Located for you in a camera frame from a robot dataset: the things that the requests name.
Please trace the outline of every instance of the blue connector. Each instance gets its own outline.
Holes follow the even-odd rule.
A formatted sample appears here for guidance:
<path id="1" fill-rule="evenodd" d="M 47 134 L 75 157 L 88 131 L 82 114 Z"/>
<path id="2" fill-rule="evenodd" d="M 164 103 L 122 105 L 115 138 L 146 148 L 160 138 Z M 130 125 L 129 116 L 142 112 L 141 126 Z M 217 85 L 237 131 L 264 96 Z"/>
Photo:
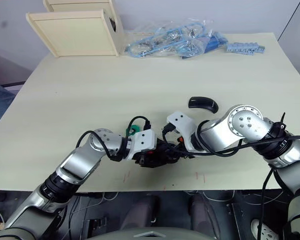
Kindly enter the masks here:
<path id="1" fill-rule="evenodd" d="M 204 53 L 215 50 L 227 43 L 228 43 L 228 40 L 220 32 L 215 31 L 212 34 L 209 43 L 205 47 Z"/>
<path id="2" fill-rule="evenodd" d="M 257 50 L 255 50 L 256 53 L 263 54 L 265 52 L 266 48 L 264 46 L 259 46 Z"/>
<path id="3" fill-rule="evenodd" d="M 226 51 L 228 53 L 244 54 L 244 55 L 254 55 L 255 53 L 263 54 L 265 52 L 265 47 L 258 45 L 256 42 L 250 43 L 229 43 L 226 46 Z"/>

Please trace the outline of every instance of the white cable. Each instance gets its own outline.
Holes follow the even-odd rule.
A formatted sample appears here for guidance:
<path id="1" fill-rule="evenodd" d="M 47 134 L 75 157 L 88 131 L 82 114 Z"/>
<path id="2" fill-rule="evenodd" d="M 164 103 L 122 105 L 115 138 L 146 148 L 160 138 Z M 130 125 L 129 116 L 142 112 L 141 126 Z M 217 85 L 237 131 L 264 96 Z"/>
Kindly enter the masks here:
<path id="1" fill-rule="evenodd" d="M 64 240 L 65 237 L 67 236 L 67 234 L 70 232 L 70 228 L 68 229 L 68 231 L 65 232 L 65 234 L 63 235 L 63 237 L 61 238 L 61 240 Z"/>
<path id="2" fill-rule="evenodd" d="M 194 192 L 194 194 L 191 194 L 190 192 L 193 192 L 193 191 L 184 191 L 186 194 L 190 195 L 190 196 L 193 196 L 195 195 L 196 193 L 198 193 L 198 190 Z"/>
<path id="3" fill-rule="evenodd" d="M 81 196 L 80 196 L 80 199 L 79 199 L 79 209 L 81 208 Z"/>
<path id="4" fill-rule="evenodd" d="M 269 197 L 269 196 L 264 196 L 264 197 L 265 197 L 266 199 L 273 199 L 272 197 Z M 282 203 L 282 204 L 288 204 L 288 202 L 285 202 L 285 201 L 279 201 L 279 200 L 277 200 L 277 199 L 275 199 L 274 201 L 275 201 L 275 202 Z"/>
<path id="5" fill-rule="evenodd" d="M 232 197 L 229 198 L 229 199 L 225 199 L 225 200 L 219 200 L 219 199 L 213 199 L 213 198 L 207 197 L 207 195 L 205 194 L 204 191 L 202 191 L 202 194 L 203 194 L 207 199 L 209 199 L 209 200 L 211 200 L 211 201 L 219 202 L 219 203 L 224 203 L 224 202 L 231 201 L 231 200 L 234 198 L 234 196 L 235 196 L 235 190 L 233 190 Z"/>
<path id="6" fill-rule="evenodd" d="M 103 199 L 106 200 L 106 201 L 112 201 L 114 199 L 116 199 L 116 197 L 118 196 L 119 192 L 117 191 L 115 196 L 113 198 L 106 198 L 104 195 L 103 195 Z"/>
<path id="7" fill-rule="evenodd" d="M 273 201 L 275 201 L 277 198 L 279 198 L 284 192 L 282 191 L 278 196 L 276 196 L 275 198 L 271 199 L 270 201 L 266 201 L 264 204 L 268 204 L 268 203 L 271 203 Z M 254 205 L 254 206 L 260 206 L 261 203 L 250 203 L 250 202 L 247 202 L 245 201 L 246 204 L 249 204 L 249 205 Z"/>
<path id="8" fill-rule="evenodd" d="M 4 227 L 6 223 L 5 223 L 4 217 L 1 215 L 1 213 L 0 213 L 0 218 L 1 218 L 1 221 L 2 221 L 3 227 Z"/>
<path id="9" fill-rule="evenodd" d="M 81 209 L 79 209 L 79 210 L 77 210 L 77 211 L 74 211 L 73 213 L 75 214 L 75 213 L 78 213 L 78 212 L 80 212 L 80 211 L 82 211 L 82 210 L 85 210 L 85 209 L 88 209 L 88 208 L 91 208 L 91 207 L 94 207 L 94 206 L 98 206 L 98 205 L 100 205 L 100 204 L 104 201 L 104 199 L 105 199 L 105 193 L 103 192 L 103 193 L 102 193 L 102 198 L 101 198 L 101 201 L 100 201 L 100 202 L 98 202 L 98 203 L 96 203 L 96 204 L 93 204 L 93 205 L 90 205 L 90 206 L 86 206 L 86 207 L 84 207 L 84 208 L 81 208 Z"/>

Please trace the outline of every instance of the plastic bag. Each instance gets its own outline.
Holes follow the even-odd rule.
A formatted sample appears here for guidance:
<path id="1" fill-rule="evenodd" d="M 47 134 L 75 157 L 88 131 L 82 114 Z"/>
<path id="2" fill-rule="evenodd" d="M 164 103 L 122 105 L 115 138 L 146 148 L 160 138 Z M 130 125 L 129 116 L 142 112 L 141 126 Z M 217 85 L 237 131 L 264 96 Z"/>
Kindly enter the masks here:
<path id="1" fill-rule="evenodd" d="M 212 30 L 207 21 L 191 20 L 187 24 L 175 22 L 152 24 L 130 33 L 132 40 L 125 48 L 131 57 L 194 57 L 205 53 Z"/>

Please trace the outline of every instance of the table surface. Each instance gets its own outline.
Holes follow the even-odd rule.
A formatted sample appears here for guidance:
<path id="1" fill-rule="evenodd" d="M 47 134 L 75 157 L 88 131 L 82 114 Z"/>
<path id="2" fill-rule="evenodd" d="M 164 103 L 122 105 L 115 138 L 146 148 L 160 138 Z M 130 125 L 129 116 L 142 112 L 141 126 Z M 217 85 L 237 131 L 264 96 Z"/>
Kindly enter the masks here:
<path id="1" fill-rule="evenodd" d="M 300 75 L 272 33 L 227 34 L 229 42 L 258 42 L 254 56 L 218 49 L 199 57 L 48 55 L 0 120 L 0 190 L 32 191 L 74 149 L 86 130 L 124 133 L 137 115 L 158 136 L 168 115 L 182 111 L 196 123 L 248 104 L 300 135 Z M 215 115 L 188 109 L 192 96 L 214 99 Z M 255 151 L 229 158 L 180 159 L 158 168 L 105 156 L 80 192 L 261 189 L 269 168 Z M 268 188 L 278 188 L 274 178 Z"/>

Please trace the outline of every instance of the cream wooden box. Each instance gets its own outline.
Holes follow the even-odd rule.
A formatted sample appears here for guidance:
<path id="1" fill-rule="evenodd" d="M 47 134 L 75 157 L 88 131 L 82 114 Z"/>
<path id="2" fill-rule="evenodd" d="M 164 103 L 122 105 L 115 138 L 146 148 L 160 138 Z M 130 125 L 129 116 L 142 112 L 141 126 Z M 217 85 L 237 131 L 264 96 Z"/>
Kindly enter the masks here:
<path id="1" fill-rule="evenodd" d="M 97 11 L 104 9 L 112 18 L 118 30 L 122 30 L 122 23 L 112 0 L 43 0 L 48 12 Z"/>
<path id="2" fill-rule="evenodd" d="M 105 6 L 104 2 L 101 4 L 91 0 L 89 4 L 96 4 L 95 9 L 81 0 L 44 0 L 43 2 L 48 10 L 53 9 L 54 12 L 27 13 L 26 19 L 55 57 L 118 56 L 123 50 L 123 27 L 111 1 L 107 4 L 113 17 L 101 8 Z M 73 11 L 56 11 L 61 9 Z"/>

